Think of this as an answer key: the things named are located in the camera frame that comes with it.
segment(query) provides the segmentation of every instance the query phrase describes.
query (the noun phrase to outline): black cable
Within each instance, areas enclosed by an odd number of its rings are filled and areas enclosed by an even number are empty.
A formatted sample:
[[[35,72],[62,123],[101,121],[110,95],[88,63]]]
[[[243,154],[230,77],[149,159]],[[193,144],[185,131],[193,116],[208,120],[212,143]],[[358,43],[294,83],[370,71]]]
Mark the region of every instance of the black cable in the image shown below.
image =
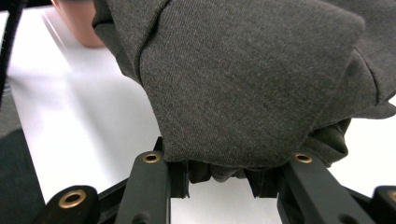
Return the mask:
[[[23,8],[29,0],[8,0],[8,18],[0,51],[0,109],[6,85],[9,59]]]

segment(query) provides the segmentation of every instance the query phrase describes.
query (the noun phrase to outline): gray cloth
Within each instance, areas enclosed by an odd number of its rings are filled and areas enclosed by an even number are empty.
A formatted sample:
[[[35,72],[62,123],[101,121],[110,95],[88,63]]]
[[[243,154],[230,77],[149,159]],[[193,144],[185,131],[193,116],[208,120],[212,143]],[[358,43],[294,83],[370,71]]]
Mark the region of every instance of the gray cloth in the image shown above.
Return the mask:
[[[306,150],[330,165],[347,148],[345,130],[329,129],[396,113],[388,103],[396,89],[395,1],[95,6],[95,32],[148,94],[165,159],[190,161],[194,182],[277,167]],[[336,137],[314,134],[323,130]]]

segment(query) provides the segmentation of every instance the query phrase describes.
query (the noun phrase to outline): white table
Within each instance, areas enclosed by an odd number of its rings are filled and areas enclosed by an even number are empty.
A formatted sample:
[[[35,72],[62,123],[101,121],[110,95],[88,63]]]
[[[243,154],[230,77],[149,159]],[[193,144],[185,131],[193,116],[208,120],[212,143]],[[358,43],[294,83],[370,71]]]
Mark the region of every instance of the white table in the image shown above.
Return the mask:
[[[1,13],[1,30],[5,21]],[[161,135],[143,89],[107,49],[83,48],[52,7],[25,10],[8,71],[46,202],[73,185],[101,192],[120,182]],[[396,118],[353,120],[350,155],[331,172],[368,196],[378,185],[396,185],[395,133]],[[246,180],[190,190],[190,199],[172,200],[172,223],[280,223],[276,200],[253,199]]]

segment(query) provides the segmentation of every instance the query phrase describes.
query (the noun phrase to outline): screw hole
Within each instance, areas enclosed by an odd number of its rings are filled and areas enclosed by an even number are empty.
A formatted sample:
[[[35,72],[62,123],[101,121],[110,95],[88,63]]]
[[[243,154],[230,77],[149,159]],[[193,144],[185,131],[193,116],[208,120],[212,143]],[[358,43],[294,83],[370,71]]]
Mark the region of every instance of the screw hole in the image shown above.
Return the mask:
[[[346,214],[341,214],[340,216],[338,216],[338,219],[343,224],[359,224],[359,222],[354,217]]]
[[[67,197],[65,201],[67,203],[72,203],[72,202],[77,201],[79,198],[80,198],[80,196],[78,194],[72,194],[69,197]]]
[[[87,194],[82,189],[72,190],[67,192],[59,200],[58,205],[62,208],[72,208],[84,202]]]
[[[295,154],[294,158],[299,161],[299,162],[303,162],[303,163],[309,163],[312,162],[312,158],[310,158],[309,156],[302,154],[302,153],[297,153]]]
[[[147,156],[143,157],[143,161],[146,163],[154,163],[160,160],[160,156],[157,154],[148,154]]]

